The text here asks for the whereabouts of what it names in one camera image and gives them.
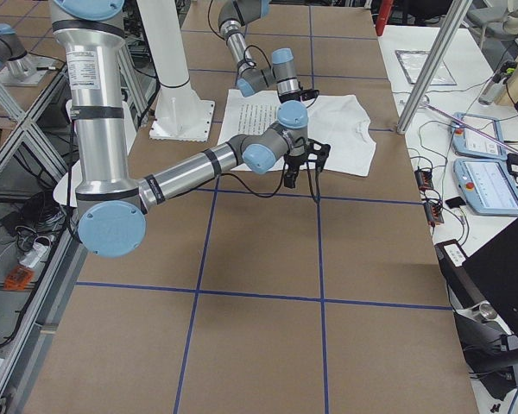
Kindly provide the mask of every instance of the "white table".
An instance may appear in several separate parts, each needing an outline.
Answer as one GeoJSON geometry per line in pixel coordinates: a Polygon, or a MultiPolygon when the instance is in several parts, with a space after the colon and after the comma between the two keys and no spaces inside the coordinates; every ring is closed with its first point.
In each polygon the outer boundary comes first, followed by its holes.
{"type": "MultiPolygon", "coordinates": [[[[383,36],[379,38],[379,42],[393,92],[410,92],[412,90],[412,86],[408,83],[397,60],[395,50],[430,50],[437,33],[437,28],[400,26],[387,26],[385,28],[383,36]]],[[[482,106],[477,102],[477,96],[483,85],[473,88],[471,86],[489,79],[493,71],[467,29],[461,28],[457,32],[444,57],[444,62],[457,81],[457,85],[431,86],[428,88],[429,91],[449,91],[448,93],[429,92],[427,95],[433,106],[448,114],[468,112],[483,116],[493,116],[498,119],[517,115],[515,109],[511,107],[496,106],[494,104],[482,106]]],[[[401,101],[406,101],[407,98],[407,93],[394,93],[395,105],[399,113],[402,112],[404,107],[401,101]]],[[[421,156],[432,160],[435,166],[440,166],[445,163],[445,160],[437,154],[426,151],[420,145],[419,127],[430,121],[441,121],[444,124],[449,123],[448,119],[430,110],[419,110],[406,133],[407,146],[413,148],[410,151],[411,156],[417,155],[418,152],[421,156]]],[[[442,154],[448,152],[451,140],[449,127],[444,124],[433,122],[427,124],[421,131],[424,146],[442,154]]],[[[518,141],[518,116],[502,121],[501,125],[505,140],[518,141]]],[[[444,168],[436,168],[433,171],[434,186],[442,194],[444,200],[462,195],[452,172],[452,162],[456,158],[459,157],[451,149],[445,174],[444,168]]],[[[418,160],[413,159],[412,162],[413,166],[416,167],[418,160]]],[[[426,161],[421,160],[420,166],[428,166],[428,164],[426,161]]],[[[477,251],[492,236],[514,220],[513,217],[479,216],[468,206],[463,207],[462,210],[470,224],[470,235],[463,245],[463,249],[467,254],[477,251]]],[[[444,211],[443,214],[445,224],[436,226],[433,232],[434,243],[453,238],[458,239],[462,233],[461,223],[448,212],[444,211]]],[[[479,381],[473,380],[472,387],[476,393],[480,412],[489,412],[493,404],[500,403],[500,401],[494,400],[487,393],[479,381]]],[[[502,403],[500,412],[507,411],[513,394],[514,391],[509,393],[504,403],[502,403]]],[[[514,413],[518,414],[518,401],[516,402],[514,413]]]]}

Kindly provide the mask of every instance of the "red object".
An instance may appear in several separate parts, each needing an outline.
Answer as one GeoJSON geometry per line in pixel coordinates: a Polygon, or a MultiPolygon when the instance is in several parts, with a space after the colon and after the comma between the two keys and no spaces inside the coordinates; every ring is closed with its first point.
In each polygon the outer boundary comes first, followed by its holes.
{"type": "Polygon", "coordinates": [[[380,14],[376,19],[376,34],[383,35],[383,30],[388,23],[389,15],[391,15],[391,8],[394,6],[394,0],[383,0],[380,5],[380,14]]]}

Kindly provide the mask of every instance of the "table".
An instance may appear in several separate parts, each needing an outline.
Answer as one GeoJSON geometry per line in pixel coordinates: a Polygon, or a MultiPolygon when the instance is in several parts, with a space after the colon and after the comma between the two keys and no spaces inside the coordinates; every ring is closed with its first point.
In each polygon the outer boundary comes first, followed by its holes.
{"type": "MultiPolygon", "coordinates": [[[[401,100],[407,99],[406,92],[411,91],[412,87],[403,74],[395,56],[395,50],[429,50],[436,35],[436,28],[390,26],[386,28],[383,37],[380,38],[382,55],[394,91],[395,105],[399,112],[404,106],[401,100]]],[[[504,139],[518,141],[518,115],[513,108],[494,104],[482,106],[477,102],[478,94],[483,89],[483,85],[480,84],[489,79],[493,71],[467,29],[460,29],[457,32],[443,61],[456,79],[457,85],[431,86],[428,90],[432,92],[428,92],[427,95],[432,105],[449,114],[469,112],[501,119],[504,139]]],[[[411,148],[412,157],[417,154],[425,156],[437,166],[445,164],[443,156],[429,150],[448,154],[448,167],[437,168],[433,171],[433,183],[436,190],[442,194],[443,199],[459,195],[459,189],[452,173],[452,162],[459,157],[453,151],[449,151],[451,136],[447,124],[447,119],[429,110],[419,110],[406,133],[407,145],[411,148]]],[[[419,164],[418,159],[412,159],[412,162],[414,167],[419,164]]],[[[427,163],[422,160],[420,167],[424,166],[427,166],[427,163]]],[[[470,207],[464,207],[462,210],[470,226],[470,235],[465,241],[463,239],[463,249],[468,255],[476,252],[514,220],[513,217],[479,216],[474,214],[470,207]]],[[[443,216],[445,224],[436,226],[433,232],[434,243],[451,239],[458,240],[462,234],[462,225],[457,218],[447,211],[443,212],[443,216]]],[[[494,403],[500,402],[493,400],[477,381],[474,381],[473,386],[476,390],[480,412],[486,412],[494,403]]],[[[505,403],[509,404],[511,399],[512,393],[508,395],[505,403]]]]}
{"type": "MultiPolygon", "coordinates": [[[[207,5],[183,39],[217,103],[210,140],[151,141],[148,125],[135,177],[217,141],[236,73],[207,5]]],[[[291,47],[304,87],[357,95],[369,177],[323,172],[320,206],[305,174],[270,200],[222,178],[151,211],[135,252],[88,257],[24,412],[477,412],[369,11],[271,6],[246,39],[291,47]]]]}

